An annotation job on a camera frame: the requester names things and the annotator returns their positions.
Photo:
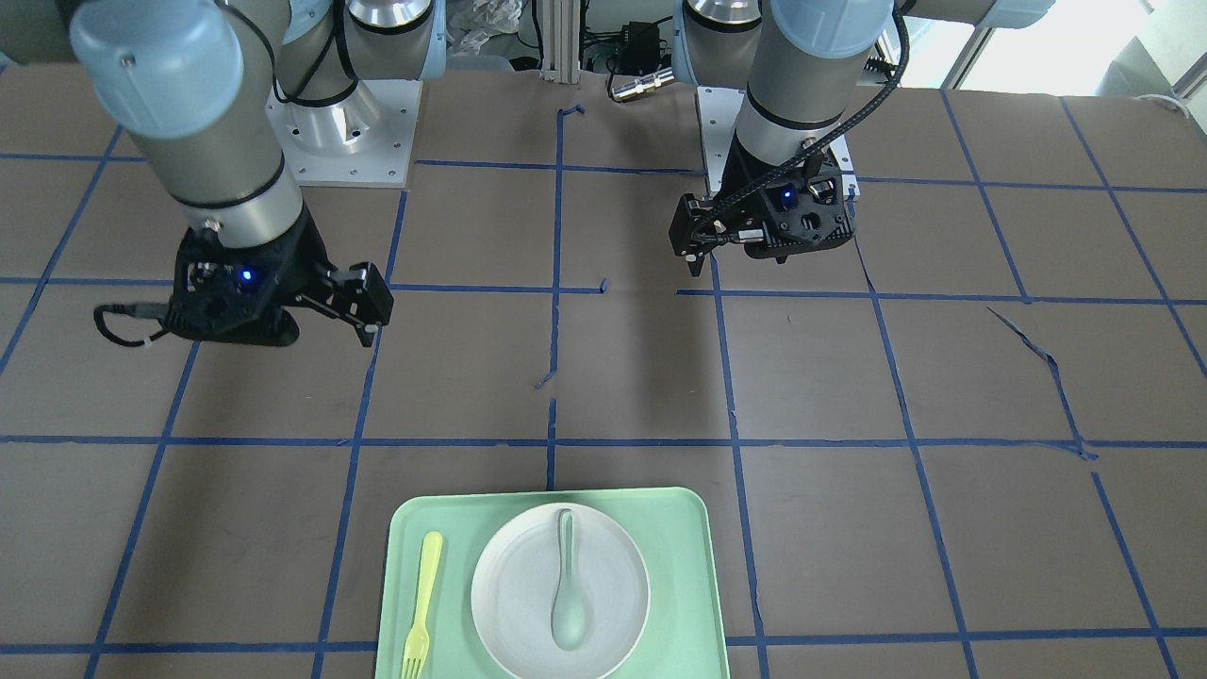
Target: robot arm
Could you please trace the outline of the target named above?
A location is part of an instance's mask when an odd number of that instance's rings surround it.
[[[270,90],[295,134],[352,152],[381,122],[363,77],[438,76],[439,0],[21,0],[0,51],[19,63],[78,60],[188,229],[163,304],[106,304],[188,339],[287,346],[287,306],[340,318],[372,345],[393,298],[369,262],[338,269],[264,111]],[[141,343],[126,343],[140,346]]]
[[[687,0],[676,19],[675,77],[746,93],[721,191],[707,199],[680,199],[670,227],[675,253],[699,275],[705,256],[724,244],[740,242],[751,257],[783,263],[791,254],[850,240],[855,216],[847,198],[853,187],[846,185],[830,144],[900,82],[909,60],[903,14],[1022,28],[1053,1],[765,0],[759,16],[750,0]],[[842,119],[871,48],[888,25],[899,36],[900,64],[868,105]],[[733,49],[733,58],[715,48]]]

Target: black wire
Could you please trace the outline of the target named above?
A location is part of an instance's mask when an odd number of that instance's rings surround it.
[[[704,232],[705,226],[711,223],[713,219],[724,216],[724,213],[728,212],[730,209],[733,209],[735,205],[737,205],[746,198],[750,198],[754,193],[762,191],[763,188],[768,187],[771,182],[780,178],[781,176],[788,174],[800,163],[805,162],[812,156],[816,156],[823,148],[829,146],[832,141],[846,134],[855,125],[863,122],[864,118],[870,116],[873,111],[879,109],[880,105],[885,103],[885,99],[888,99],[888,95],[892,94],[894,89],[897,89],[898,84],[900,84],[902,75],[905,72],[906,64],[909,64],[909,30],[905,28],[905,17],[898,10],[893,10],[893,24],[897,27],[897,37],[900,40],[900,47],[902,47],[900,64],[897,65],[897,69],[893,71],[893,75],[888,77],[888,80],[885,82],[885,86],[880,89],[880,92],[876,93],[876,95],[873,96],[870,101],[864,104],[862,109],[856,111],[851,117],[849,117],[845,122],[842,122],[842,124],[835,127],[828,134],[814,141],[809,146],[805,146],[795,156],[788,158],[783,163],[768,170],[763,176],[751,181],[745,187],[739,189],[736,193],[731,193],[729,197],[719,200],[716,205],[713,205],[711,210],[709,210],[706,213],[696,218],[695,223],[693,224],[694,227],[693,230],[696,232],[694,239],[698,242],[710,242],[710,244],[729,242],[730,238],[733,236],[731,234],[712,235]]]
[[[313,64],[310,64],[310,68],[308,68],[305,74],[303,75],[302,83],[298,86],[297,93],[287,94],[285,89],[281,87],[281,83],[276,80],[276,52],[273,51],[273,43],[268,40],[268,36],[264,35],[264,31],[260,30],[260,27],[256,25],[256,23],[252,22],[250,18],[247,18],[247,14],[243,13],[243,11],[240,11],[238,7],[233,7],[226,2],[216,1],[215,4],[218,6],[218,8],[226,11],[228,14],[239,19],[240,23],[246,25],[247,29],[251,30],[251,33],[255,34],[255,36],[260,40],[261,45],[264,46],[264,51],[268,53],[268,63],[272,65],[273,69],[273,98],[275,98],[281,104],[296,104],[297,101],[299,101],[297,95],[304,92],[307,86],[310,84],[310,81],[314,80],[315,74],[319,72],[319,68],[322,65],[322,60],[327,58],[327,52],[331,51],[331,45],[336,41],[337,22],[332,22],[331,33],[327,35],[327,42],[322,46],[322,51],[319,52],[319,57],[314,60]]]
[[[616,80],[616,68],[620,65],[620,59],[625,55],[625,53],[629,52],[629,47],[632,46],[634,41],[636,41],[637,37],[640,37],[642,35],[646,35],[652,29],[658,28],[658,24],[666,23],[666,22],[669,22],[669,21],[671,21],[674,18],[675,18],[674,14],[671,14],[669,17],[663,17],[663,18],[658,19],[657,22],[647,25],[646,28],[639,30],[637,33],[630,35],[629,36],[629,41],[624,43],[624,47],[622,47],[619,52],[617,52],[614,60],[613,59],[608,59],[607,82],[604,83],[604,87],[605,87],[605,90],[607,92],[607,98],[608,99],[616,101],[617,104],[626,104],[628,103],[628,101],[622,101],[622,100],[617,99],[616,95],[612,94],[612,81]]]
[[[117,345],[118,347],[127,347],[129,350],[136,350],[139,347],[146,347],[156,339],[168,334],[168,330],[163,328],[163,318],[156,317],[161,312],[167,312],[167,304],[100,304],[92,310],[92,321],[97,323],[97,329],[109,339],[110,343]],[[109,328],[109,323],[105,322],[105,314],[118,314],[128,315],[130,317],[151,317],[158,320],[159,329],[145,339],[127,339],[124,336],[118,336]]]
[[[536,51],[541,53],[541,68],[544,68],[544,42],[541,40],[541,22],[536,18],[536,2],[532,2],[532,28],[536,30]]]

